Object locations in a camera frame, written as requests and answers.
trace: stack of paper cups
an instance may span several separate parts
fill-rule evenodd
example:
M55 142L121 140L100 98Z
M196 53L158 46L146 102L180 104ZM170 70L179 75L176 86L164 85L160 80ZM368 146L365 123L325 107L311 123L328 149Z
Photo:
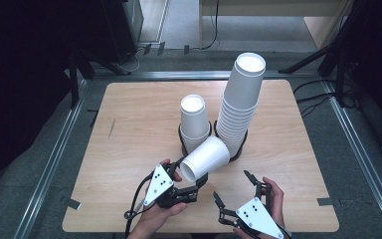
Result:
M254 53L238 56L222 99L216 132L235 156L256 111L266 61Z
M182 99L180 133L188 153L209 135L210 123L204 100L200 96L189 95Z

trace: aluminum rail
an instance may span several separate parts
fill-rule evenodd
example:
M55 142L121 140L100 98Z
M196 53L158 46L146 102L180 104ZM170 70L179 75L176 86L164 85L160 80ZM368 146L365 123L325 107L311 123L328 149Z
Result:
M334 88L331 83L324 83L324 88L327 93L334 92ZM371 158L368 156L361 139L359 138L355 128L352 125L352 122L349 118L349 115L346 112L346 109L342 108L335 98L330 99L331 105L334 112L336 113L337 118L343 128L343 131L346 134L346 137L349 140L349 143L355 153L355 157L358 160L358 163L364 173L365 178L371 190L374 194L375 199L382 211L382 180L375 170L374 164L371 161Z
M82 80L80 84L80 96L85 94L86 89L87 82ZM79 102L73 109L70 110L70 113L68 114L54 149L52 150L51 156L49 157L36 189L30 198L29 204L23 218L21 219L18 229L15 232L14 239L28 238L30 234L45 199L46 193L48 192L49 186L51 185L52 179L55 175L55 171L58 167L61 155L64 152L65 145L67 144L68 138L70 137L71 131L73 130L74 124L83 105L83 98L84 97L80 97Z
M111 79L120 82L172 82L172 81L224 81L231 71L190 71L190 72L136 72L126 76L114 76L113 73L98 74L99 79ZM280 74L277 71L266 71L265 79L318 78L316 71L300 71L298 73Z

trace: black tape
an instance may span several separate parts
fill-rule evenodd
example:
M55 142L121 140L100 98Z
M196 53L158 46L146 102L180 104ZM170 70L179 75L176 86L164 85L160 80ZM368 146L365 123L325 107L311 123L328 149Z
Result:
M184 55L187 55L188 53L190 53L190 45L185 45L184 46Z
M150 50L151 50L151 44L148 44L147 46L145 46L143 55L147 55L150 52Z
M71 208L74 208L76 210L79 210L80 207L82 206L82 204L74 199L71 199L69 197L65 197L63 196L61 198L61 202L64 203L65 205L71 207Z
M330 206L333 205L333 200L330 197L317 198L319 206Z
M165 42L160 43L159 50L157 51L157 56L160 56L163 54L164 44Z

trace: black cable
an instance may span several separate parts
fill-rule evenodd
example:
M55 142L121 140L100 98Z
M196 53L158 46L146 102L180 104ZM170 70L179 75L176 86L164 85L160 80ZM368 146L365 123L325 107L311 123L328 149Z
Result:
M297 103L308 102L308 101L312 101L314 99L321 98L321 97L328 97L328 96L334 97L334 95L335 95L335 93L323 93L323 94L320 94L320 95L317 95L317 96L299 99L299 100L296 100L296 102Z
M144 210L138 212L136 215L139 215L139 214L141 214L141 213L144 213L144 212L150 210L155 204L156 204L156 203L154 202L153 204L151 204L151 206L149 206L149 207L147 207L146 209L144 209Z
M131 209L129 210L129 212L126 212L126 213L129 213L129 218L128 220L126 221L126 226L125 226L125 238L127 238L129 236L129 230L131 228L131 223L132 223L132 219L134 219L134 217L136 215L138 215L139 213L137 214L134 214L134 207L135 207L135 202L137 200L137 197L138 197L138 194L139 194L139 191L141 190L141 187L144 185L144 183L148 180L150 180L152 177L153 177L153 172L152 171L148 176L146 176L141 182L140 184L138 185L137 187L137 190L135 191L135 195L134 195L134 198L132 199L132 203L131 203Z
M324 82L336 83L335 80L317 80L317 81L304 83L304 84L301 84L298 87L296 87L295 90L293 90L293 94L295 94L299 89L301 89L302 87L305 87L307 85L311 85L311 84L315 84L315 83L324 83ZM349 87L354 87L352 84L349 84L349 83L345 83L345 85L349 86Z
M217 19L218 19L218 16L219 16L219 0L217 0L217 3L216 3L216 18L215 18L215 38L213 39L213 42L207 46L207 47L204 47L204 48L191 48L191 49L194 49L194 50L207 50L209 48L211 48L213 46L213 44L216 42L217 40L217 34L218 34L218 24L217 24Z
M321 104L323 104L326 100L329 100L331 98L331 96L328 96L327 98L324 98L320 103L317 103L315 105L312 105L310 107L307 107L305 110L303 110L300 114L302 115L304 112L308 111L309 109L311 109L311 111L309 111L307 114L305 114L304 116L302 116L303 118L305 118L306 116L308 116L309 114L311 114L316 107L320 106Z

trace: cable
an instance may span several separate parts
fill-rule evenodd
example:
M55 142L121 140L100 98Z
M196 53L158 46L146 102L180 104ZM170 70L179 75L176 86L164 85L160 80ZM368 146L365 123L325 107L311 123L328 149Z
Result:
M218 35L218 24L217 24L217 19L218 19L218 16L219 16L219 0L217 0L217 3L216 3L216 18L215 18L215 38L213 39L212 43L207 46L207 47L204 47L204 48L191 48L191 49L194 49L194 50L207 50L209 48L211 48L213 46L213 44L216 42L217 40L217 35Z
M144 185L144 183L145 183L146 181L150 180L150 179L153 177L153 172L154 172L154 171L152 171L150 174L148 174L148 176L146 176L146 177L140 182L140 184L139 184L138 187L137 187L137 190L135 191L134 198L132 199L131 209L130 209L129 211L125 212L125 215L126 215L127 213L129 213L129 218L128 218L127 221L126 221L126 226L125 226L125 238L127 238L127 237L129 236L129 230L130 230L130 228L131 228L132 219L134 219L134 217L135 217L136 215L139 214L139 213L135 213L135 212L134 212L135 202L136 202L136 200L137 200L139 191L141 190L141 187Z
M305 87L307 85L311 85L311 84L315 84L315 83L325 83L325 82L336 83L335 80L317 80L317 81L304 83L304 84L301 84L300 86L296 87L295 90L293 90L293 94L295 94L299 89L301 89L302 87ZM349 83L345 83L345 85L349 86L349 87L354 87L353 84L349 84Z
M299 100L296 100L296 102L297 103L308 102L308 101L312 101L312 100L315 100L315 99L321 98L321 97L328 97L328 96L334 97L334 95L335 95L335 93L324 93L324 94L320 94L320 95L309 97L309 98L299 99Z
M153 204L151 204L151 206L149 206L148 208L146 208L146 209L144 209L144 210L138 212L136 215L141 214L141 213L144 213L144 212L150 210L155 204L156 204L156 202L153 202Z
M301 116L303 117L303 118L305 118L306 116L308 116L309 114L311 114L314 110L315 110L315 108L316 107L318 107L318 106L320 106L321 104L323 104L326 100L329 100L331 98L331 96L328 96L327 98L324 98L320 103L317 103L317 104L315 104L315 105L312 105L312 106L310 106L310 107L307 107L307 108L305 108L305 110L303 110L300 114L301 114Z
M118 63L118 64L116 64L116 67L119 68L119 69L121 69L121 70L123 70L123 71L129 72L129 73L138 70L138 68L139 68L139 60L138 60L138 58L137 58L137 54L138 54L139 52L143 51L143 50L144 50L144 48L139 48L138 51L136 51L134 54L131 54L130 56L128 56L128 57L126 58L125 61L123 61L122 63ZM134 69L132 69L132 70L122 67L121 65L122 65L122 64L125 64L127 61L129 61L129 59L130 59L130 57L131 57L132 55L134 56L135 61L137 62L137 66L136 66Z

